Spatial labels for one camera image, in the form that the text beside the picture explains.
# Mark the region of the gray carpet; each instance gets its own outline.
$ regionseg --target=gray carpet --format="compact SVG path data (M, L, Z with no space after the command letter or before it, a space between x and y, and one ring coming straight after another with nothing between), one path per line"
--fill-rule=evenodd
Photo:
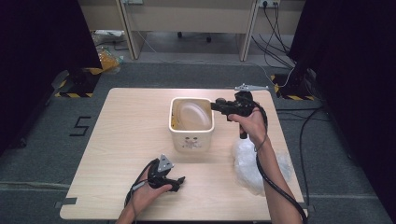
M268 75L287 73L266 68ZM54 80L57 87L64 74ZM92 98L52 97L27 136L27 147L9 149L0 158L0 223L107 223L70 221L59 217L54 205L62 201L78 168L108 91L112 88L202 88L232 89L242 83L270 86L258 66L125 63L115 75L103 74ZM299 136L304 119L320 100L292 101L276 98L270 92L285 134L291 159L303 193ZM89 126L84 136L74 126ZM326 111L319 111L304 127L303 155L309 202L315 207L309 223L391 223L376 198L364 172L347 157L341 137ZM50 185L31 186L25 182Z

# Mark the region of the clear plastic bag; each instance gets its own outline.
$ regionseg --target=clear plastic bag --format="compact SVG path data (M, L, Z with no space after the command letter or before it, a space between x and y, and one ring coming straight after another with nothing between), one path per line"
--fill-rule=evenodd
M256 163L254 144L249 139L238 139L233 145L234 169L238 183L254 195L265 196L262 175ZM276 153L280 171L286 182L293 172L288 154Z

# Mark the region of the wooden table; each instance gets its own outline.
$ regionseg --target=wooden table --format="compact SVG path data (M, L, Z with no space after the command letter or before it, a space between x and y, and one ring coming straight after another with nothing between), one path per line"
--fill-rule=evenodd
M125 195L147 163L161 154L175 164L169 178L186 176L178 192L162 195L138 220L270 220L266 199L237 184L232 148L238 124L215 111L211 148L202 154L173 149L168 129L169 107L175 97L233 101L234 90L113 89L109 92L85 149L64 204L65 219L117 219ZM254 91L265 109L276 153L289 152L271 94ZM296 200L303 201L296 175L288 182Z

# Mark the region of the human hand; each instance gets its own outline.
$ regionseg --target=human hand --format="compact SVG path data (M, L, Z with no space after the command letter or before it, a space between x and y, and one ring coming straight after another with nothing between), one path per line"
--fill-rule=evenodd
M150 166L147 167L139 179L139 182L145 181L145 184L137 189L131 196L131 199L125 205L116 223L132 223L136 217L160 197L160 195L172 188L172 185L163 185L160 188L153 189L149 183L147 183L149 168Z
M238 122L243 129L240 132L246 132L255 146L260 145L264 140L269 141L268 136L266 136L264 119L258 107L255 107L248 117L231 114L228 119Z

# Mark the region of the forearm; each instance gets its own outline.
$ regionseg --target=forearm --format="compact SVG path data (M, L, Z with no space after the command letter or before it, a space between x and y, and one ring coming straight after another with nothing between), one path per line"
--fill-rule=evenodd
M271 146L271 141L267 139L262 147L258 149L257 153L262 169L268 178L288 193L289 196L294 198L288 184L280 172L276 154ZM264 181L264 190L273 223L302 223L301 216L297 209L266 181Z
M128 204L121 212L116 224L131 224L134 222L134 208Z

